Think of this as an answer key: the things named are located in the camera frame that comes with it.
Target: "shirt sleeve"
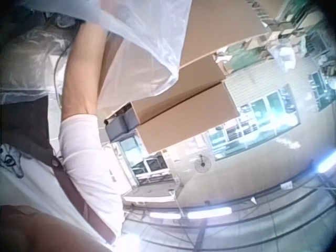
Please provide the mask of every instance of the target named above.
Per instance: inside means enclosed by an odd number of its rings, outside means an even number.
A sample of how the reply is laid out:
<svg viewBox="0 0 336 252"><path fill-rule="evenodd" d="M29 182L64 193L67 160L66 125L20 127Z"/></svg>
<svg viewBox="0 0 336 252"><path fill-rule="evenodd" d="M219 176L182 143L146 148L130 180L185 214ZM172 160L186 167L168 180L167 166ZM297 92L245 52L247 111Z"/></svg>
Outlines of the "shirt sleeve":
<svg viewBox="0 0 336 252"><path fill-rule="evenodd" d="M61 123L59 142L64 167L77 190L115 235L120 235L122 201L100 143L97 117L78 114L67 118Z"/></svg>

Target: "person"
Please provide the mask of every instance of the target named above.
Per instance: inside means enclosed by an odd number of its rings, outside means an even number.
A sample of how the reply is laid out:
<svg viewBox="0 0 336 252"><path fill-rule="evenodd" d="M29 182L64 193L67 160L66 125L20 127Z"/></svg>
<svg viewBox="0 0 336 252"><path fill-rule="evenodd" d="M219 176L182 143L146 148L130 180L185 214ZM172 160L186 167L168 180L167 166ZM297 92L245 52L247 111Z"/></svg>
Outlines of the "person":
<svg viewBox="0 0 336 252"><path fill-rule="evenodd" d="M49 143L47 96L1 105L0 238L6 242L0 247L8 251L105 251L121 233L122 201L95 116L106 38L100 26L83 23L73 42L62 92L62 160Z"/></svg>

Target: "plastic sheet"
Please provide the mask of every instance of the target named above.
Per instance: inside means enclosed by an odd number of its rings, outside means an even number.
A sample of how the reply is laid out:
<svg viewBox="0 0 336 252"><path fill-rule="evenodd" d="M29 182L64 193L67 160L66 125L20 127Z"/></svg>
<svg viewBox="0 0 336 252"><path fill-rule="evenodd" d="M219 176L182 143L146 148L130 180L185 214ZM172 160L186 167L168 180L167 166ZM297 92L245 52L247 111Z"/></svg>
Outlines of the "plastic sheet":
<svg viewBox="0 0 336 252"><path fill-rule="evenodd" d="M2 50L0 59L1 104L36 100L42 96L61 93L67 54L59 56L67 48L73 34L50 26L34 28L12 40Z"/></svg>
<svg viewBox="0 0 336 252"><path fill-rule="evenodd" d="M177 81L191 0L34 0L26 6L100 24L124 38L100 108L158 95Z"/></svg>

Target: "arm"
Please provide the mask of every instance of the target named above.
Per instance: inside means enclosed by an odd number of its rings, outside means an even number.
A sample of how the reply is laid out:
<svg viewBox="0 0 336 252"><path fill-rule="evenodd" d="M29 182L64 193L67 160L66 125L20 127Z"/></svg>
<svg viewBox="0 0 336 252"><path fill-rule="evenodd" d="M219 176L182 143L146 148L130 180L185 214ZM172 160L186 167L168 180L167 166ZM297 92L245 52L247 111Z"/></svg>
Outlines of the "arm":
<svg viewBox="0 0 336 252"><path fill-rule="evenodd" d="M99 26L80 27L65 74L59 142L64 167L77 190L119 235L124 220L121 197L111 178L94 115L105 42L106 33Z"/></svg>
<svg viewBox="0 0 336 252"><path fill-rule="evenodd" d="M75 114L95 114L107 33L83 24L68 59L62 98L62 121Z"/></svg>

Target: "bright light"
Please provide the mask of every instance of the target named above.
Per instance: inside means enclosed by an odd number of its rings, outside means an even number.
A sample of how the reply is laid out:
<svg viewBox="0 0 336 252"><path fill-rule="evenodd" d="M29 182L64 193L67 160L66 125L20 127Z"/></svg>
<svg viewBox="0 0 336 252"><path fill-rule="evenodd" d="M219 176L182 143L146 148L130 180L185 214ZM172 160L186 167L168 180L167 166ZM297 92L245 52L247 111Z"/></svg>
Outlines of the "bright light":
<svg viewBox="0 0 336 252"><path fill-rule="evenodd" d="M223 215L228 215L232 213L231 207L221 207L217 209L197 211L188 213L189 219L203 219L203 218L211 218L218 217Z"/></svg>
<svg viewBox="0 0 336 252"><path fill-rule="evenodd" d="M180 214L174 214L174 213L155 213L155 212L150 212L149 216L152 218L157 218L157 219L181 219Z"/></svg>
<svg viewBox="0 0 336 252"><path fill-rule="evenodd" d="M319 173L324 173L336 164L336 151L327 157L322 163L318 166Z"/></svg>
<svg viewBox="0 0 336 252"><path fill-rule="evenodd" d="M114 243L114 252L124 252L124 251L139 251L140 247L140 237L134 234L125 234L117 238Z"/></svg>

